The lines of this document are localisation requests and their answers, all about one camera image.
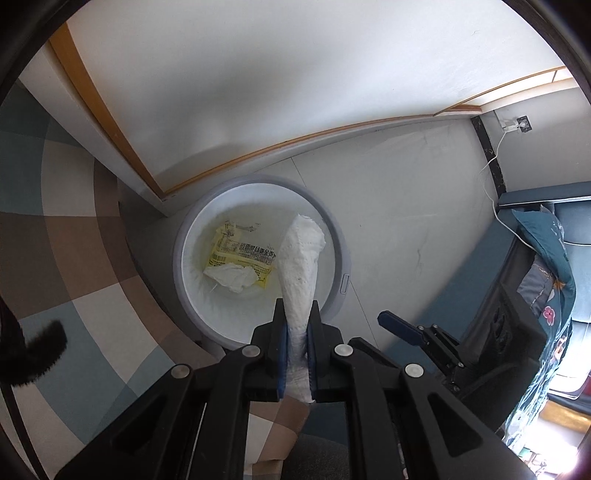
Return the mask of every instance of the teal fabric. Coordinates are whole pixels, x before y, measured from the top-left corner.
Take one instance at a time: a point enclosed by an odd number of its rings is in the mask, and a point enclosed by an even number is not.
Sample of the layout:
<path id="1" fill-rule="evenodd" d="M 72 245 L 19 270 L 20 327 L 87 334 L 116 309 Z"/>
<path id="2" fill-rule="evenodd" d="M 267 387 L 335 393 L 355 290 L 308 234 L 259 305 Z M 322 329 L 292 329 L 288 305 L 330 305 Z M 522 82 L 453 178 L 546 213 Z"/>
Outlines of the teal fabric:
<path id="1" fill-rule="evenodd" d="M 540 356 L 540 370 L 506 421 L 505 444 L 519 453 L 524 444 L 525 429 L 544 408 L 550 382 L 564 356 L 564 352 L 562 355 L 557 355 L 556 352 L 559 347 L 564 347 L 571 334 L 570 314 L 576 287 L 558 219 L 550 212 L 513 211 L 513 215 L 519 222 L 519 229 L 525 240 L 535 248 L 558 280 L 538 318 L 547 335 L 546 345 Z"/>
<path id="2" fill-rule="evenodd" d="M 564 284 L 560 289 L 560 304 L 562 317 L 568 321 L 573 310 L 576 287 L 564 247 L 560 222 L 550 212 L 512 212 L 519 222 L 525 240 L 535 248 L 555 278 Z"/>

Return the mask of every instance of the wooden trim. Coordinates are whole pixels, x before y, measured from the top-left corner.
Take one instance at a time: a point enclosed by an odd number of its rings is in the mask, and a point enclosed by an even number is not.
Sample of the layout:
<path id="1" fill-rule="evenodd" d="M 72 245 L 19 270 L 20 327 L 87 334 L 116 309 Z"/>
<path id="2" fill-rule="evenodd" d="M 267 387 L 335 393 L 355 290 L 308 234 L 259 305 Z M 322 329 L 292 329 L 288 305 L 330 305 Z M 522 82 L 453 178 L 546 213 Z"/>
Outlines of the wooden trim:
<path id="1" fill-rule="evenodd" d="M 462 100 L 461 102 L 455 103 L 455 104 L 454 104 L 454 105 L 452 105 L 452 106 L 449 106 L 449 107 L 447 107 L 447 108 L 444 108 L 443 110 L 441 110 L 440 112 L 437 112 L 437 113 L 436 113 L 435 115 L 433 115 L 433 116 L 440 115 L 441 113 L 443 113 L 443 112 L 447 112 L 447 111 L 449 111 L 450 109 L 453 109 L 453 108 L 456 108 L 456 107 L 458 107 L 458 106 L 460 106 L 460 105 L 463 105 L 463 104 L 464 104 L 464 103 L 466 103 L 466 102 L 470 102 L 471 100 L 474 100 L 474 98 L 478 98 L 478 97 L 480 97 L 480 96 L 482 96 L 482 95 L 486 95 L 487 93 L 494 92 L 495 90 L 498 90 L 499 88 L 507 87 L 507 86 L 509 86 L 509 85 L 513 85 L 514 83 L 520 82 L 520 81 L 522 81 L 522 80 L 527 80 L 527 79 L 530 79 L 530 78 L 533 78 L 533 77 L 537 77 L 538 75 L 543 75 L 544 73 L 557 72 L 557 71 L 559 71 L 559 70 L 563 70 L 563 69 L 565 69 L 565 68 L 566 68 L 566 66 L 555 67 L 555 68 L 553 68 L 553 69 L 543 70 L 543 71 L 541 71 L 541 72 L 538 72 L 538 73 L 532 73 L 531 75 L 528 75 L 528 76 L 522 77 L 522 78 L 520 78 L 520 79 L 517 79 L 517 80 L 512 80 L 512 81 L 510 81 L 510 82 L 504 83 L 503 85 L 499 85 L 498 87 L 494 87 L 494 88 L 488 89 L 486 92 L 481 92 L 481 93 L 479 93 L 478 95 L 471 96 L 470 98 L 467 98 L 466 100 Z"/>
<path id="2" fill-rule="evenodd" d="M 497 100 L 491 100 L 488 103 L 484 103 L 480 106 L 482 113 L 492 112 L 498 108 L 503 108 L 513 103 L 522 102 L 529 100 L 530 98 L 546 95 L 548 93 L 559 92 L 561 90 L 568 90 L 571 88 L 577 88 L 579 84 L 574 78 L 566 78 L 564 80 L 556 80 L 553 83 L 543 83 L 526 90 L 520 90 L 519 92 L 512 93 L 505 97 L 498 98 Z"/>
<path id="3" fill-rule="evenodd" d="M 165 193 L 142 163 L 138 154 L 129 144 L 119 125 L 117 125 L 117 122 L 115 122 L 115 119 L 109 112 L 92 78 L 90 78 L 90 74 L 86 70 L 67 23 L 64 23 L 58 28 L 49 39 L 49 43 L 72 85 L 105 134 L 111 139 L 129 166 L 134 169 L 148 187 L 162 200 L 165 197 Z"/>
<path id="4" fill-rule="evenodd" d="M 450 108 L 445 110 L 447 112 L 474 112 L 474 113 L 482 113 L 482 109 L 478 105 L 454 105 Z"/>
<path id="5" fill-rule="evenodd" d="M 259 157 L 260 155 L 266 155 L 269 153 L 272 153 L 276 150 L 280 150 L 281 148 L 285 148 L 285 147 L 290 147 L 292 145 L 296 145 L 298 143 L 301 142 L 305 142 L 308 140 L 312 140 L 313 138 L 318 138 L 318 137 L 325 137 L 328 135 L 332 135 L 335 133 L 341 133 L 341 132 L 346 132 L 347 130 L 353 130 L 356 128 L 361 128 L 361 127 L 369 127 L 371 125 L 379 125 L 379 124 L 383 124 L 386 122 L 393 122 L 396 120 L 415 120 L 415 119 L 429 119 L 432 118 L 434 115 L 432 114 L 428 114 L 428 115 L 409 115 L 409 116 L 393 116 L 391 118 L 382 118 L 380 120 L 370 120 L 368 122 L 361 122 L 358 124 L 352 124 L 352 125 L 344 125 L 342 127 L 336 127 L 336 128 L 330 128 L 328 130 L 322 130 L 322 132 L 316 132 L 313 134 L 309 134 L 309 135 L 303 135 L 302 137 L 297 137 L 297 138 L 293 138 L 291 140 L 287 140 L 285 142 L 281 142 L 275 145 L 271 145 L 270 147 L 266 147 L 266 148 L 262 148 L 260 150 L 257 150 L 255 152 L 251 152 L 249 154 L 243 155 L 241 157 L 238 158 L 234 158 L 233 160 L 227 161 L 225 163 L 222 163 L 221 165 L 217 165 L 213 168 L 210 168 L 209 170 L 206 170 L 204 172 L 201 172 L 198 175 L 195 175 L 194 177 L 191 177 L 188 180 L 182 181 L 181 183 L 179 183 L 178 185 L 175 185 L 174 187 L 169 188 L 168 190 L 166 190 L 164 193 L 166 195 L 170 195 L 171 193 L 177 192 L 180 189 L 186 187 L 187 185 L 192 184 L 195 181 L 201 180 L 205 177 L 209 177 L 210 175 L 213 175 L 215 173 L 218 173 L 222 170 L 226 170 L 227 168 L 233 167 L 238 165 L 239 163 L 242 163 L 246 160 L 251 160 L 252 158 L 255 157 Z"/>

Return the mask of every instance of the paper towel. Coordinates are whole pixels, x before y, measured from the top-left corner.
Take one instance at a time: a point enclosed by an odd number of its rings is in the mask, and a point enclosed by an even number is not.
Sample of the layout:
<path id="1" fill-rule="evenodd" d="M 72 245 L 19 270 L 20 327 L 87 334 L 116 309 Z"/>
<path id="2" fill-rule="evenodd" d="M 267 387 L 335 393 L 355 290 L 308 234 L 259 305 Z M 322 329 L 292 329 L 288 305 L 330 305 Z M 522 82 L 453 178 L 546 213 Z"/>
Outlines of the paper towel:
<path id="1" fill-rule="evenodd" d="M 324 233 L 309 217 L 298 215 L 288 228 L 277 254 L 279 283 L 288 329 L 285 394 L 312 402 L 306 328 L 316 290 L 318 256 L 326 245 Z"/>

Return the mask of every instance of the blue gripper pad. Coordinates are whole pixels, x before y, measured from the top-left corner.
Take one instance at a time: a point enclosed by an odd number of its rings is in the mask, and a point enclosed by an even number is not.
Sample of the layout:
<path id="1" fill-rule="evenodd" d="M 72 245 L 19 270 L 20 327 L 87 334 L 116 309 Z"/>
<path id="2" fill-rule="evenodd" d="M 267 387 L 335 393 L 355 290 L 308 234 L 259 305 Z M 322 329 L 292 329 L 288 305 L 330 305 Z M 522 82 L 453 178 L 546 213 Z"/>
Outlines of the blue gripper pad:
<path id="1" fill-rule="evenodd" d="M 384 310 L 378 315 L 378 323 L 382 328 L 385 328 L 390 333 L 404 340 L 409 345 L 423 346 L 425 340 L 423 333 L 414 325 L 405 322 L 399 316 Z"/>

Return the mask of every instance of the white wall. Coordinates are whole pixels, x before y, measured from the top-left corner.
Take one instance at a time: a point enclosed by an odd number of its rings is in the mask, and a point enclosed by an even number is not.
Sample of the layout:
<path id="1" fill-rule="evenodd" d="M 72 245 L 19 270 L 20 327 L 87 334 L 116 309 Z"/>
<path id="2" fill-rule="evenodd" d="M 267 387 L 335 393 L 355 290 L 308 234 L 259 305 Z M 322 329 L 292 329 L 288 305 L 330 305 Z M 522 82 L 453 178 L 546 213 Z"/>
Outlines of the white wall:
<path id="1" fill-rule="evenodd" d="M 507 191 L 591 180 L 591 105 L 579 89 L 563 90 L 486 113 L 496 148 L 502 120 L 527 115 L 533 130 L 508 133 L 499 149 Z"/>
<path id="2" fill-rule="evenodd" d="M 95 0 L 69 25 L 164 189 L 278 142 L 435 113 L 562 65 L 501 0 Z"/>

